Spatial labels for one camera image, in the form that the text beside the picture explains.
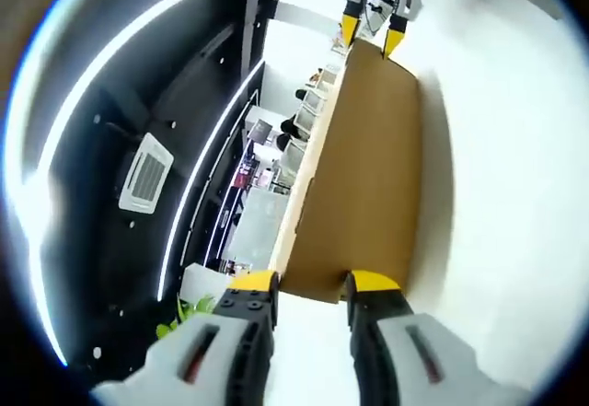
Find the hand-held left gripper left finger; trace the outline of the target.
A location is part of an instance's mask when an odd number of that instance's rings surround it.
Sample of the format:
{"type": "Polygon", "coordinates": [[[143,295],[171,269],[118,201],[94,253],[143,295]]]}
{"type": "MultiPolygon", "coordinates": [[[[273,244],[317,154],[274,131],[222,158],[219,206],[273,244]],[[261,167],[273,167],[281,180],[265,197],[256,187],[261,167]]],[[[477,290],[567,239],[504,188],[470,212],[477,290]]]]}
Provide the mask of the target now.
{"type": "Polygon", "coordinates": [[[196,313],[148,349],[123,381],[91,391],[100,405],[261,405],[278,317],[280,277],[233,279],[211,313],[196,313]]]}

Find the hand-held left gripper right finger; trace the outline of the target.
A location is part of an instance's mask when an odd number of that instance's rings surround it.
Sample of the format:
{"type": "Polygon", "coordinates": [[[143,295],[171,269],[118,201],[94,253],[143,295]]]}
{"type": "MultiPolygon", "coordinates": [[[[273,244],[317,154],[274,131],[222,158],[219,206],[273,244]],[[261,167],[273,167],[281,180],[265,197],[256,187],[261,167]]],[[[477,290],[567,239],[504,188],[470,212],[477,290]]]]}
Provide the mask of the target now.
{"type": "Polygon", "coordinates": [[[380,273],[346,275],[351,355],[363,405],[518,405],[521,390],[487,376],[474,349],[416,314],[380,273]]]}

